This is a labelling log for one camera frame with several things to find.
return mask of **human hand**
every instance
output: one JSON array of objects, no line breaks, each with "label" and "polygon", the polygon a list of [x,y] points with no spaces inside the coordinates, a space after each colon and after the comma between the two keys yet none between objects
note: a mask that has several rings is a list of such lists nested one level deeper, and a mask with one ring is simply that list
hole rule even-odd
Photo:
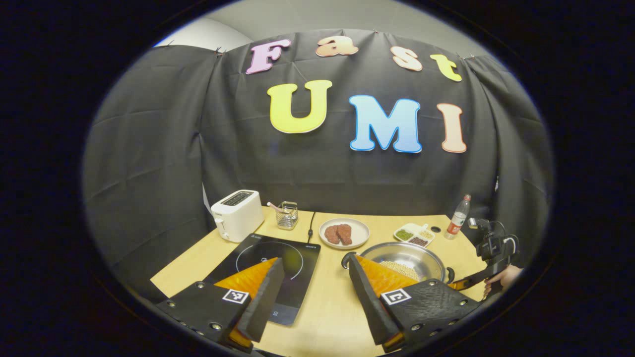
[{"label": "human hand", "polygon": [[499,280],[500,280],[500,284],[503,286],[503,290],[505,290],[512,283],[512,281],[516,279],[516,277],[518,276],[518,274],[520,274],[521,271],[523,270],[520,269],[519,267],[509,265],[505,268],[505,270],[494,275],[491,279],[485,279],[484,295],[489,294],[491,291],[491,284]]}]

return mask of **black cooktop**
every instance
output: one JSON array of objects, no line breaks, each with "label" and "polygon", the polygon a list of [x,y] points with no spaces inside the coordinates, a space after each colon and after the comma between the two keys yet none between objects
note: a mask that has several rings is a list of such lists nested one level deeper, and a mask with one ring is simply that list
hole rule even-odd
[{"label": "black cooktop", "polygon": [[282,258],[284,280],[269,321],[292,325],[311,282],[319,250],[320,246],[317,244],[288,241],[252,233],[204,280],[216,283],[260,262],[274,257]]}]

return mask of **stainless steel bowl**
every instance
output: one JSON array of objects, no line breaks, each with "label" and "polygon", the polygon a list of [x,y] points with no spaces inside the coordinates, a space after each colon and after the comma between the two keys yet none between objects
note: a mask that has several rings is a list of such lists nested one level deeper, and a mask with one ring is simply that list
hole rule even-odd
[{"label": "stainless steel bowl", "polygon": [[[342,259],[342,266],[348,269],[348,260],[356,252],[350,252],[344,255]],[[441,262],[441,259],[430,250],[406,242],[389,242],[374,245],[369,249],[366,249],[360,254],[362,257],[370,259],[374,262],[395,262],[397,264],[404,265],[415,271],[419,277],[419,281],[428,279],[438,279],[445,281],[446,268]],[[448,281],[451,283],[454,280],[454,271],[452,268],[448,269]]]}]

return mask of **white toaster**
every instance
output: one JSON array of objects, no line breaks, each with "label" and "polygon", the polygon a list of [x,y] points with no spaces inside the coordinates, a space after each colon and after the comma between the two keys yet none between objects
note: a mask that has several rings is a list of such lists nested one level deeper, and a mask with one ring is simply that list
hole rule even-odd
[{"label": "white toaster", "polygon": [[211,215],[223,239],[241,242],[265,220],[258,191],[239,190],[214,203]]}]

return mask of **plastic bottle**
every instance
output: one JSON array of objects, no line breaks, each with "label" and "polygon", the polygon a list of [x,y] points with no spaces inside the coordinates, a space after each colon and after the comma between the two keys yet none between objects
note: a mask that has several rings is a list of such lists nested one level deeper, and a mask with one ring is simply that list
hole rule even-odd
[{"label": "plastic bottle", "polygon": [[465,222],[467,218],[467,214],[470,212],[470,200],[472,196],[466,194],[463,197],[463,201],[458,204],[457,209],[454,211],[454,217],[452,217],[452,221],[450,225],[443,233],[443,236],[447,239],[454,239],[459,230],[461,230],[461,226],[463,226],[463,222]]}]

